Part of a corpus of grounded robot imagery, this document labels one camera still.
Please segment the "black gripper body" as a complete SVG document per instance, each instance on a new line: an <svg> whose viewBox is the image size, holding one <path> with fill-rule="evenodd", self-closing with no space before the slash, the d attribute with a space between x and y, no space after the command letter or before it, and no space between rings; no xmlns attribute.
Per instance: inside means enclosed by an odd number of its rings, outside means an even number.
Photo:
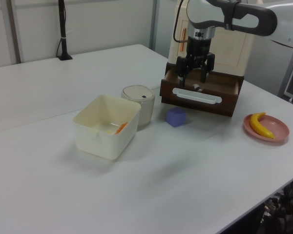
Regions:
<svg viewBox="0 0 293 234"><path fill-rule="evenodd" d="M177 58L175 67L177 75L179 72L189 73L194 69L201 69L203 63L207 65L208 74L214 69L215 55L209 51L214 34L215 27L206 29L188 27L187 54L184 58Z"/></svg>

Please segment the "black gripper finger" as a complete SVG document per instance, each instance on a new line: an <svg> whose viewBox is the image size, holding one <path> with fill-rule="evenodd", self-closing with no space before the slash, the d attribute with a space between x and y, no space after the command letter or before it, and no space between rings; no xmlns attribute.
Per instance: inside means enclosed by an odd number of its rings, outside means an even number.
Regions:
<svg viewBox="0 0 293 234"><path fill-rule="evenodd" d="M203 63L201 65L201 78L200 78L200 82L201 83L205 83L206 79L207 79L207 75L208 75L208 68L207 65L205 63Z"/></svg>
<svg viewBox="0 0 293 234"><path fill-rule="evenodd" d="M186 76L188 75L188 72L179 72L177 77L179 79L179 85L181 87L185 86L185 82L186 82Z"/></svg>

